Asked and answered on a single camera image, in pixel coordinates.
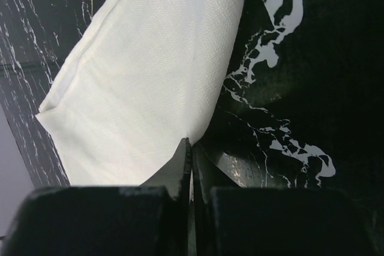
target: white cloth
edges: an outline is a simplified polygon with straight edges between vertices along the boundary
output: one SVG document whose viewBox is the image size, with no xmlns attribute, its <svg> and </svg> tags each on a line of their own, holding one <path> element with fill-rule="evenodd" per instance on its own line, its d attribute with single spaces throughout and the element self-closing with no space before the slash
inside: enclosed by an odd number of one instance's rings
<svg viewBox="0 0 384 256">
<path fill-rule="evenodd" d="M 211 120 L 244 0 L 107 0 L 37 119 L 72 185 L 138 185 Z"/>
</svg>

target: white vein pattern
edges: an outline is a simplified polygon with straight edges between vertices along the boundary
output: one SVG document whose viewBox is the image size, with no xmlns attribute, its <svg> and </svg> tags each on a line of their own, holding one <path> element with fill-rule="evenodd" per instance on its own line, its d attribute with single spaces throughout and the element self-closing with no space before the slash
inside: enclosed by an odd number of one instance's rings
<svg viewBox="0 0 384 256">
<path fill-rule="evenodd" d="M 0 93 L 11 95 L 11 97 L 3 97 L 2 104 L 9 118 L 8 121 L 11 126 L 13 125 L 13 133 L 28 170 L 33 175 L 32 178 L 38 179 L 42 185 L 65 185 L 67 177 L 59 162 L 53 141 L 47 132 L 39 129 L 34 119 L 41 101 L 41 99 L 36 100 L 36 93 L 43 91 L 46 94 L 48 91 L 47 87 L 43 88 L 41 82 L 48 82 L 49 86 L 53 83 L 52 66 L 49 64 L 54 63 L 59 68 L 55 50 L 58 49 L 62 37 L 60 29 L 48 32 L 44 28 L 39 12 L 35 8 L 36 3 L 41 5 L 42 1 L 44 2 L 44 0 L 4 0 L 2 4 L 0 71 L 3 71 L 5 79 L 2 80 L 4 85 L 0 86 Z M 61 1 L 62 3 L 55 2 L 47 5 L 67 7 L 70 3 L 70 0 Z M 76 14 L 79 10 L 67 10 L 75 14 L 77 27 L 73 29 L 75 33 L 77 31 L 79 38 L 89 25 L 95 13 L 94 10 L 93 0 L 82 0 L 79 15 Z M 23 34 L 18 35 L 15 27 L 22 28 Z M 28 62 L 40 66 L 44 71 L 45 79 L 31 77 L 25 68 Z M 39 159 L 44 161 L 40 163 L 41 167 L 37 163 Z"/>
<path fill-rule="evenodd" d="M 253 127 L 247 123 L 248 127 L 253 130 L 253 135 L 257 141 L 257 147 L 263 152 L 265 157 L 265 179 L 263 185 L 268 185 L 268 179 L 273 178 L 273 175 L 268 171 L 268 150 L 273 149 L 280 151 L 283 155 L 288 156 L 294 161 L 300 161 L 302 163 L 301 171 L 306 173 L 309 166 L 309 159 L 311 157 L 316 157 L 321 160 L 322 167 L 318 174 L 315 176 L 317 180 L 317 185 L 321 186 L 321 177 L 332 177 L 336 174 L 335 167 L 332 162 L 332 158 L 327 155 L 319 147 L 302 144 L 299 141 L 295 140 L 291 136 L 291 130 L 289 129 L 289 120 L 287 119 L 276 119 L 275 116 L 265 108 L 253 107 L 249 100 L 244 97 L 245 90 L 249 88 L 253 83 L 256 82 L 255 75 L 253 73 L 253 68 L 255 65 L 261 63 L 267 63 L 268 67 L 273 68 L 278 64 L 279 56 L 275 51 L 275 45 L 283 42 L 284 38 L 295 31 L 295 29 L 302 22 L 304 15 L 303 1 L 302 0 L 292 0 L 293 7 L 290 14 L 285 15 L 281 21 L 275 23 L 275 15 L 278 9 L 282 6 L 284 0 L 266 0 L 264 2 L 265 8 L 268 12 L 271 23 L 274 28 L 271 31 L 259 31 L 254 34 L 246 45 L 246 52 L 242 59 L 242 62 L 237 70 L 231 72 L 227 75 L 226 81 L 230 80 L 234 82 L 236 88 L 230 89 L 224 81 L 224 90 L 227 93 L 230 93 L 232 98 L 235 101 L 246 104 L 249 109 L 260 110 L 262 113 L 267 114 L 268 118 L 274 119 L 276 126 L 274 127 Z M 270 40 L 266 44 L 262 44 L 262 38 L 268 34 L 277 34 L 277 38 Z M 251 43 L 257 39 L 257 44 L 251 47 Z M 255 58 L 252 58 L 251 55 L 254 55 L 255 51 L 259 52 Z M 268 139 L 268 146 L 262 145 L 263 141 L 259 139 Z M 286 180 L 288 187 L 296 187 L 297 178 L 293 181 L 285 175 L 280 175 L 283 179 Z M 308 185 L 309 178 L 305 183 L 305 187 Z"/>
</svg>

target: white towel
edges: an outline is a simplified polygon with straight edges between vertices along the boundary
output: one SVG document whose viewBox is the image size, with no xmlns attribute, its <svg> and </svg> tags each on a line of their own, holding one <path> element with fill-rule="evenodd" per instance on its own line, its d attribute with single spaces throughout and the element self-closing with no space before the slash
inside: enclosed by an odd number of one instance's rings
<svg viewBox="0 0 384 256">
<path fill-rule="evenodd" d="M 211 120 L 244 0 L 107 0 L 37 119 L 72 185 L 139 185 Z"/>
</svg>

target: cloth fold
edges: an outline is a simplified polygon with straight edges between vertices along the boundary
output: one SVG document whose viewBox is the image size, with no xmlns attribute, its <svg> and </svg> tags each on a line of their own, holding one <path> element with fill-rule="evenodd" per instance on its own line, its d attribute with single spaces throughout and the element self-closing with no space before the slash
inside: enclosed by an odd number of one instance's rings
<svg viewBox="0 0 384 256">
<path fill-rule="evenodd" d="M 139 185 L 209 125 L 244 0 L 106 0 L 37 119 L 71 185 Z"/>
</svg>

